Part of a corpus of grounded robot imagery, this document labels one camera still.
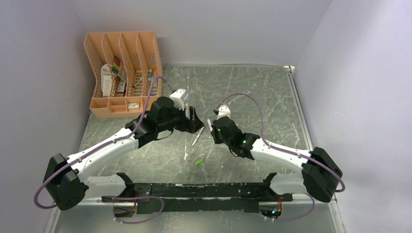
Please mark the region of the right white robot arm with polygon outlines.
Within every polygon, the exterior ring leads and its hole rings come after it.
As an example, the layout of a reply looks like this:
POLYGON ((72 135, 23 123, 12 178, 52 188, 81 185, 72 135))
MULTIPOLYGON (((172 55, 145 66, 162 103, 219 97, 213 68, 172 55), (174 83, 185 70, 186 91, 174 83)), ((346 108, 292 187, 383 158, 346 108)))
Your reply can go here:
POLYGON ((235 156, 276 163, 292 171, 269 179, 262 188, 266 200, 284 194, 309 194, 325 203, 332 200, 343 173, 323 148, 300 150, 265 142, 257 134, 243 133, 227 116, 212 121, 210 129, 215 144, 225 144, 235 156))

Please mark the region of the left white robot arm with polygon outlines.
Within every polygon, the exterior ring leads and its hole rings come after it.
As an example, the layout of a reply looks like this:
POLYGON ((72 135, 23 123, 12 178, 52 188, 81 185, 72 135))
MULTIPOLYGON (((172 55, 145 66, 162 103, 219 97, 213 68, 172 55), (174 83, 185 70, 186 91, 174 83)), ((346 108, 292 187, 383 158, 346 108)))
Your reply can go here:
POLYGON ((59 153, 54 155, 49 160, 43 187, 62 211, 88 198, 130 201, 137 193, 135 184, 125 173, 94 176, 94 172, 120 155, 158 141, 161 132, 196 133, 203 126, 193 106, 179 109, 171 98, 159 97, 149 110, 143 110, 138 118, 108 139, 67 157, 59 153))

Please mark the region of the white pen blue tip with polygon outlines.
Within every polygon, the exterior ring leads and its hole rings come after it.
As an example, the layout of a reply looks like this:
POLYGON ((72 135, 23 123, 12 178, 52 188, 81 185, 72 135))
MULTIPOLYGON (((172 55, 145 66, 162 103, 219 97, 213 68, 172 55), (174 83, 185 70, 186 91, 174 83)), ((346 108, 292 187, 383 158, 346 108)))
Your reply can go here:
POLYGON ((207 123, 208 123, 208 127, 209 127, 210 132, 212 132, 213 131, 212 123, 211 123, 211 120, 209 118, 207 119, 207 123))

